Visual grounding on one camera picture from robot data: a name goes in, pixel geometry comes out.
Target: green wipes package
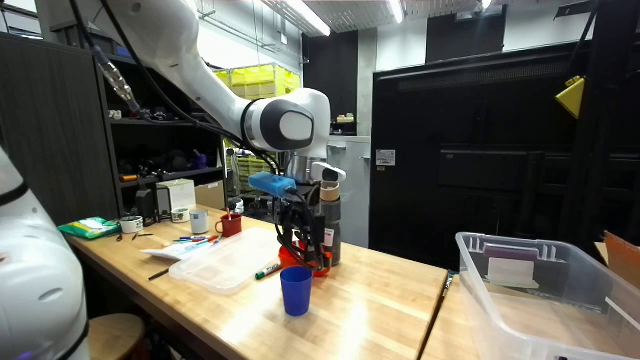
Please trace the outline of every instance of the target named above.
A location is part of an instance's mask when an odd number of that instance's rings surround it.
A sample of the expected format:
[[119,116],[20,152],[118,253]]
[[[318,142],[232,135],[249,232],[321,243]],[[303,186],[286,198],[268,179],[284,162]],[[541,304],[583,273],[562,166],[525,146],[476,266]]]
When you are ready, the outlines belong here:
[[115,221],[107,221],[103,218],[86,218],[58,226],[58,230],[80,238],[96,239],[119,232],[120,225]]

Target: gray thermos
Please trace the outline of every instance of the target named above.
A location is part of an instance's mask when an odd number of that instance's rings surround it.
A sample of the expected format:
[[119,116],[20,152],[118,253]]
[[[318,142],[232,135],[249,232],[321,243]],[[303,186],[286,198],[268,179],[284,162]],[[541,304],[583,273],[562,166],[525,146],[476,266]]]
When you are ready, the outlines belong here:
[[331,253],[333,259],[331,265],[335,266],[340,263],[340,248],[342,245],[342,235],[340,233],[340,219],[342,218],[340,198],[336,201],[320,200],[320,214],[324,215],[324,226],[327,229],[333,229],[333,245]]

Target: gray cup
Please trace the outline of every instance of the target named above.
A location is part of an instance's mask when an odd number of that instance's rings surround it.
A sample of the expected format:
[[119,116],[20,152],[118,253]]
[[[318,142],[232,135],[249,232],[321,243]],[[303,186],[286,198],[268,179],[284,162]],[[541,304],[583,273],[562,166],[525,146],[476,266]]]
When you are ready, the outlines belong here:
[[191,212],[191,232],[204,234],[209,231],[209,212],[207,210],[193,210]]

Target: ceiling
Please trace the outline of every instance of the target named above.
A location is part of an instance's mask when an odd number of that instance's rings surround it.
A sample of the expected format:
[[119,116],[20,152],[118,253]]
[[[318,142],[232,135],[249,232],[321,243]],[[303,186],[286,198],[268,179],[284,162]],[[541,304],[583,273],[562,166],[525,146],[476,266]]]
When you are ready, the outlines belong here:
[[[394,14],[386,0],[303,1],[336,33],[377,28],[378,26],[396,23]],[[493,0],[492,6],[512,3],[537,3],[538,1],[540,0]],[[286,1],[262,0],[262,2],[308,36],[318,37],[323,35],[293,10]],[[404,19],[415,20],[471,11],[476,7],[477,0],[401,0],[401,4],[405,10]]]

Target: blue plastic cup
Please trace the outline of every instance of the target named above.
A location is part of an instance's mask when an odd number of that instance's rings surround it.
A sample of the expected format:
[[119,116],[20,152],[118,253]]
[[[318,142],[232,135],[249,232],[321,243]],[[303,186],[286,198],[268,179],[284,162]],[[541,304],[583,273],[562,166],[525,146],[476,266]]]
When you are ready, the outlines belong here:
[[309,311],[313,277],[311,270],[302,266],[293,266],[280,272],[284,311],[287,314],[300,316]]

